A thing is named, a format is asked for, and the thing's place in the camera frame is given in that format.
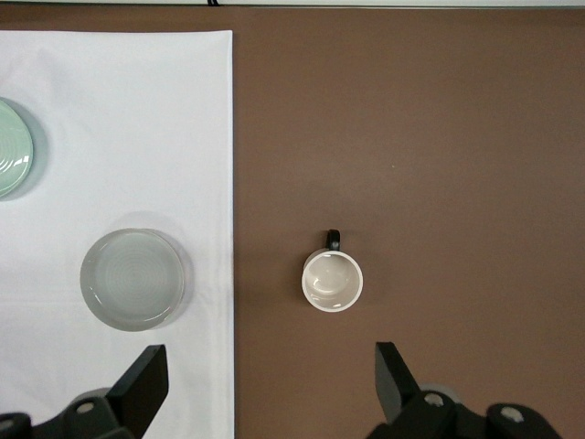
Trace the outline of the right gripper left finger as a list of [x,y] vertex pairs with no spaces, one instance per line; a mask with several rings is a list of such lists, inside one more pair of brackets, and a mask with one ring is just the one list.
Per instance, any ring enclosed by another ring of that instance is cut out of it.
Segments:
[[144,435],[169,392],[165,345],[144,349],[106,394],[120,426]]

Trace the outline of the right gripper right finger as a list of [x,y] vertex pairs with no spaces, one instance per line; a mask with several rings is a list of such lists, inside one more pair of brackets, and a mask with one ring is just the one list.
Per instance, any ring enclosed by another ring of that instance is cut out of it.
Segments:
[[406,405],[420,393],[420,387],[392,342],[376,343],[375,383],[387,423],[393,423]]

